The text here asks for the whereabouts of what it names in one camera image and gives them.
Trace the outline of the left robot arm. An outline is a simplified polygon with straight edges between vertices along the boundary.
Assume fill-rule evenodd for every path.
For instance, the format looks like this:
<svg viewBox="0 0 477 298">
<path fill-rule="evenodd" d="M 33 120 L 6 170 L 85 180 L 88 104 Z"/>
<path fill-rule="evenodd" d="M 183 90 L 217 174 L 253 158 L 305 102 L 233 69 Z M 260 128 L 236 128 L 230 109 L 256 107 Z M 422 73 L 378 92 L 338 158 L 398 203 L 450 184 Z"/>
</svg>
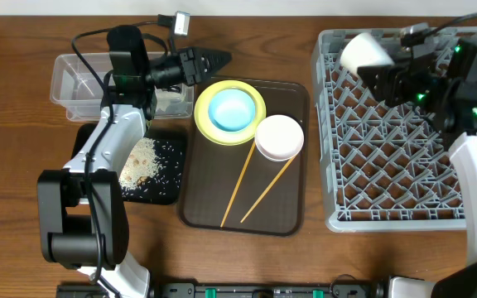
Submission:
<svg viewBox="0 0 477 298">
<path fill-rule="evenodd" d="M 231 53 L 196 46 L 176 49 L 143 33 L 140 24 L 105 28 L 113 68 L 95 79 L 103 91 L 100 119 L 63 168 L 37 180 L 41 252 L 48 262 L 89 277 L 81 297 L 150 297 L 151 273 L 128 252 L 129 224 L 119 176 L 147 133 L 157 89 L 212 78 Z"/>
</svg>

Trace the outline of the light blue bowl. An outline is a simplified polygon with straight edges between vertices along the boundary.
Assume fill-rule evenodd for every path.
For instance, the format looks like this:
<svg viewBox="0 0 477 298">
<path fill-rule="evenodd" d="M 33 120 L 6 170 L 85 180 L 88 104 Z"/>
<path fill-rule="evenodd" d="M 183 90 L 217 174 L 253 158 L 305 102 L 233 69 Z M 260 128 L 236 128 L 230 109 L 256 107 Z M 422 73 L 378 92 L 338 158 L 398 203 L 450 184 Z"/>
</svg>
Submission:
<svg viewBox="0 0 477 298">
<path fill-rule="evenodd" d="M 211 100 L 208 109 L 210 121 L 226 132 L 245 129 L 255 117 L 252 97 L 240 89 L 225 89 Z"/>
</svg>

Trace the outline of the pink white bowl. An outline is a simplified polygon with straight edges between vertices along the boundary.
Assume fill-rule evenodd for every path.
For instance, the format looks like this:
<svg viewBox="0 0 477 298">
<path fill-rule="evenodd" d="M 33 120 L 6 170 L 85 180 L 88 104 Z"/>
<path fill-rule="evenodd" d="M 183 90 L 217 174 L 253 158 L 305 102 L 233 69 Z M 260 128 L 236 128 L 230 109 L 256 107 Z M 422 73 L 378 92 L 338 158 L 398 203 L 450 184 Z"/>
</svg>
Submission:
<svg viewBox="0 0 477 298">
<path fill-rule="evenodd" d="M 255 145 L 269 161 L 288 161 L 304 146 L 305 135 L 301 125 L 286 115 L 272 115 L 257 126 Z"/>
</svg>

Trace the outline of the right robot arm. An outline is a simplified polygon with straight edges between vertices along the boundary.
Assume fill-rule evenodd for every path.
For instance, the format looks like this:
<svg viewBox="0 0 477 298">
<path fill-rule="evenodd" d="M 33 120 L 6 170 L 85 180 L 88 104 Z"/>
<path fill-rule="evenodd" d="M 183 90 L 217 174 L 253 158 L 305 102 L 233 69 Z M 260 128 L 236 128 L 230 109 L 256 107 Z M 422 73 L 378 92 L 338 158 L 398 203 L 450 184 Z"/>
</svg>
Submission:
<svg viewBox="0 0 477 298">
<path fill-rule="evenodd" d="M 465 208 L 464 269 L 438 282 L 391 277 L 373 291 L 374 297 L 477 297 L 477 36 L 457 41 L 447 71 L 440 76 L 433 67 L 434 37 L 442 29 L 426 23 L 403 28 L 400 44 L 407 51 L 395 58 L 364 32 L 346 45 L 340 58 L 376 100 L 390 108 L 412 103 L 433 114 L 431 124 L 448 141 L 446 150 Z"/>
</svg>

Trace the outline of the pale green cup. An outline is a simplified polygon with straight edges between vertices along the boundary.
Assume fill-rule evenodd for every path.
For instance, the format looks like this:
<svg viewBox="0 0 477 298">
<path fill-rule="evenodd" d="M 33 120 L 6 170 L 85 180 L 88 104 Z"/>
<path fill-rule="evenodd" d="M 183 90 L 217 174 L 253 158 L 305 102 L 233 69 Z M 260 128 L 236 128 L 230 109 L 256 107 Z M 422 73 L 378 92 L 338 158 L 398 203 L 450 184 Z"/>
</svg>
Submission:
<svg viewBox="0 0 477 298">
<path fill-rule="evenodd" d="M 356 75 L 359 67 L 394 65 L 392 58 L 368 32 L 354 37 L 343 49 L 340 64 Z"/>
</svg>

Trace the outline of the cooked rice leftovers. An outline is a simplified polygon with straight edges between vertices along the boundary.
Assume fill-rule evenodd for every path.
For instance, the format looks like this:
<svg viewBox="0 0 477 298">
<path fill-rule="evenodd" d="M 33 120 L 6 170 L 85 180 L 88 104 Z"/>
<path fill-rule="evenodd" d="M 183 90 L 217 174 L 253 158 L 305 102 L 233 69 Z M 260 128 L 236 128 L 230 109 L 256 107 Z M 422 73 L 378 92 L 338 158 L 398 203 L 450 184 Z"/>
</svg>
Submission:
<svg viewBox="0 0 477 298">
<path fill-rule="evenodd" d="M 144 137 L 130 152 L 119 177 L 125 199 L 174 200 L 181 188 L 184 142 Z"/>
</svg>

